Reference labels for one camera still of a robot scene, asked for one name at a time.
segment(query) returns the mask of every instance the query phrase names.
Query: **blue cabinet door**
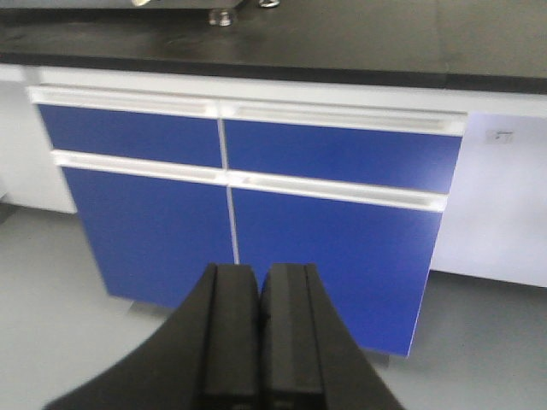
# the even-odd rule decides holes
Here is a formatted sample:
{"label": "blue cabinet door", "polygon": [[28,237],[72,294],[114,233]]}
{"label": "blue cabinet door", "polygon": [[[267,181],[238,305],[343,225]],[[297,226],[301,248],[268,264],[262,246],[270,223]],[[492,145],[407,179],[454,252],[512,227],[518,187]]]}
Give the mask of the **blue cabinet door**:
{"label": "blue cabinet door", "polygon": [[440,214],[233,190],[241,263],[316,263],[365,348],[407,355]]}
{"label": "blue cabinet door", "polygon": [[57,149],[221,167],[216,120],[39,105]]}
{"label": "blue cabinet door", "polygon": [[226,120],[230,167],[448,192],[461,138]]}
{"label": "blue cabinet door", "polygon": [[64,173],[110,294],[174,308],[209,262],[233,263],[226,188]]}

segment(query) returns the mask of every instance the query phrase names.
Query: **black countertop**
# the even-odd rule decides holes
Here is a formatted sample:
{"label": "black countertop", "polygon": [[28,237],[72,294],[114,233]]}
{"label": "black countertop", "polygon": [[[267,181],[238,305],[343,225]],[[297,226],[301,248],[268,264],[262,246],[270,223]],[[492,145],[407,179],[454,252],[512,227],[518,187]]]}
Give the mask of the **black countertop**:
{"label": "black countertop", "polygon": [[547,94],[545,0],[249,0],[204,10],[0,10],[0,62]]}

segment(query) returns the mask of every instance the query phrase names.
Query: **white drawer handle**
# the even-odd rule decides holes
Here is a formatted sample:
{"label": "white drawer handle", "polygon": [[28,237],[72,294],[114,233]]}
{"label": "white drawer handle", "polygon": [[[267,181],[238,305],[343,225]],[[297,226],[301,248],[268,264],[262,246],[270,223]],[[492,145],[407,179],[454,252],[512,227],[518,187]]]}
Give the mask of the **white drawer handle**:
{"label": "white drawer handle", "polygon": [[221,104],[221,115],[225,119],[234,120],[423,132],[458,137],[463,135],[466,124],[466,116],[458,113],[322,107],[271,102],[224,102]]}
{"label": "white drawer handle", "polygon": [[87,154],[54,149],[54,162],[59,167],[89,169],[106,173],[123,173],[140,177],[172,179],[209,185],[227,185],[226,172],[220,168],[181,165],[169,162],[137,160],[119,156]]}
{"label": "white drawer handle", "polygon": [[228,179],[232,188],[431,212],[443,212],[447,199],[445,194],[422,190],[354,184],[324,179],[306,179],[285,175],[247,173],[245,171],[230,171]]}
{"label": "white drawer handle", "polygon": [[128,91],[92,90],[51,85],[28,87],[33,103],[139,113],[188,115],[215,119],[215,100]]}

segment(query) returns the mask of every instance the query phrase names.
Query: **gray floor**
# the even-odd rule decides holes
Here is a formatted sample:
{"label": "gray floor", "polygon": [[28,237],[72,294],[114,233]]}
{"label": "gray floor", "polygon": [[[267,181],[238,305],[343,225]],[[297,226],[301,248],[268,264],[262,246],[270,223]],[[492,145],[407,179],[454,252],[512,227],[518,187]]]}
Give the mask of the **gray floor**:
{"label": "gray floor", "polygon": [[[168,312],[106,295],[78,219],[0,225],[0,409],[33,410],[135,348]],[[409,359],[377,362],[408,410],[547,408],[547,290],[433,273]]]}

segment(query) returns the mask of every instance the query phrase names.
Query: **wall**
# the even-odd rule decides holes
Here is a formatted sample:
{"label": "wall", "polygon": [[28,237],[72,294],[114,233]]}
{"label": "wall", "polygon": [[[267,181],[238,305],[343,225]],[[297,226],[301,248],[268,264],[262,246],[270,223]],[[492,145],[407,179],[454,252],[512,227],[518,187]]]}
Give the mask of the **wall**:
{"label": "wall", "polygon": [[72,213],[72,198],[53,164],[48,138],[25,92],[23,72],[0,67],[0,179],[3,201]]}
{"label": "wall", "polygon": [[547,287],[546,250],[547,119],[472,114],[432,268]]}

